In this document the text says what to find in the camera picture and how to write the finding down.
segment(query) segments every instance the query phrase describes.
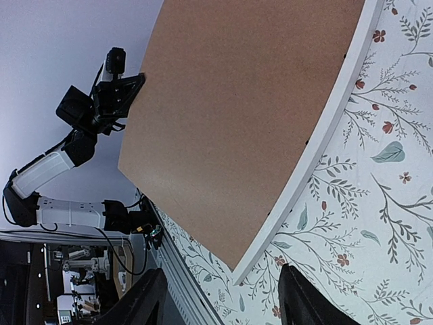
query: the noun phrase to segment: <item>white frame edge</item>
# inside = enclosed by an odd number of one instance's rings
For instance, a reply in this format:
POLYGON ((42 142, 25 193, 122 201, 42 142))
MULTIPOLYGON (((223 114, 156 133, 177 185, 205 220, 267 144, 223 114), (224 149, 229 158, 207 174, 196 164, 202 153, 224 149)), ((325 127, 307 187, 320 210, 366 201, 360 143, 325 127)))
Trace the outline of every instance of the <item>white frame edge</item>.
POLYGON ((231 273, 233 285, 240 284, 260 259, 265 249, 286 220, 306 183, 313 173, 317 161, 325 151, 338 122, 343 114, 355 82, 367 55, 373 32, 378 24, 384 0, 365 0, 361 15, 346 58, 311 135, 283 192, 272 208, 271 213, 258 231, 248 250, 231 273))

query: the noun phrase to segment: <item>red flower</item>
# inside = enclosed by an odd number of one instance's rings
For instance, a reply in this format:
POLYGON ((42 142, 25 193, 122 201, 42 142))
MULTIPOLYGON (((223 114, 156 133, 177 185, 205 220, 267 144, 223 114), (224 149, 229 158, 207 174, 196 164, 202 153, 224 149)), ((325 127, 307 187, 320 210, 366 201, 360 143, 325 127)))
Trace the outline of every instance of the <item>red flower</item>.
POLYGON ((411 181, 412 176, 409 176, 409 172, 408 172, 408 171, 405 171, 405 172, 403 173, 403 176, 400 175, 400 179, 403 180, 403 184, 406 184, 408 181, 411 181))
POLYGON ((275 317, 281 318, 281 310, 277 306, 273 306, 272 312, 275 317))
POLYGON ((384 42, 385 41, 385 37, 384 37, 385 34, 386 34, 385 30, 383 30, 382 32, 380 30, 375 31, 374 35, 373 35, 374 43, 384 42))
POLYGON ((279 266, 283 266, 284 264, 286 264, 286 260, 281 255, 279 257, 274 257, 273 259, 279 266))
POLYGON ((342 267, 345 265, 349 265, 349 260, 347 259, 347 255, 338 255, 337 263, 339 263, 342 267))
POLYGON ((422 319, 415 317, 415 318, 411 319, 410 325, 416 325, 416 324, 419 324, 420 322, 422 322, 422 319))
POLYGON ((357 82, 355 83, 355 86, 357 86, 358 89, 362 89, 365 86, 365 82, 363 82, 362 79, 358 79, 357 82))
POLYGON ((389 134, 392 132, 392 128, 394 125, 391 122, 385 122, 385 125, 382 127, 382 130, 384 130, 385 134, 389 134))

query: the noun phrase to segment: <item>wall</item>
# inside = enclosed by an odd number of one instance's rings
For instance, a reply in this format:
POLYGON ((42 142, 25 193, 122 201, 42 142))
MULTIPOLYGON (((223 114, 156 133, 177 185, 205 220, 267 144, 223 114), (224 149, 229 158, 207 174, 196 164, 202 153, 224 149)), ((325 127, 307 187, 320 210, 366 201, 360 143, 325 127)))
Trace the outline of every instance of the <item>wall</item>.
MULTIPOLYGON (((125 76, 143 60, 162 0, 0 0, 0 187, 12 170, 60 141, 70 127, 55 115, 69 86, 90 90, 113 46, 127 52, 125 76)), ((40 192, 52 198, 132 203, 135 188, 117 169, 122 134, 99 137, 96 154, 40 192)), ((9 226, 0 217, 0 228, 9 226)))

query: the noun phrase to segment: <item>floral tablecloth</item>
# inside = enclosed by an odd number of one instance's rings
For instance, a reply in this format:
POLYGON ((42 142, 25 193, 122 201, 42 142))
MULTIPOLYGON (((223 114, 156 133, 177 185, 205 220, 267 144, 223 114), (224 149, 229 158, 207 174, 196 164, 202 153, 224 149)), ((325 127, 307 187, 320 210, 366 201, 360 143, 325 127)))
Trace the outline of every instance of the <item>floral tablecloth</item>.
POLYGON ((227 266, 160 211, 226 324, 281 323, 277 281, 284 263, 360 324, 433 324, 431 5, 386 0, 325 154, 241 286, 232 286, 227 266))

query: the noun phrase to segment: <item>wooden panel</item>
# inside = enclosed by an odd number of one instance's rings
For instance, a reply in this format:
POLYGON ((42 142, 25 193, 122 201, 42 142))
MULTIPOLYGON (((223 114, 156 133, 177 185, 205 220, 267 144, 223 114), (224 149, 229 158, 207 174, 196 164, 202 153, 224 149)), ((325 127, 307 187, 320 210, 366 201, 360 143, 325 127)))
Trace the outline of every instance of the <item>wooden panel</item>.
POLYGON ((164 2, 119 167, 229 267, 296 166, 362 5, 164 2))

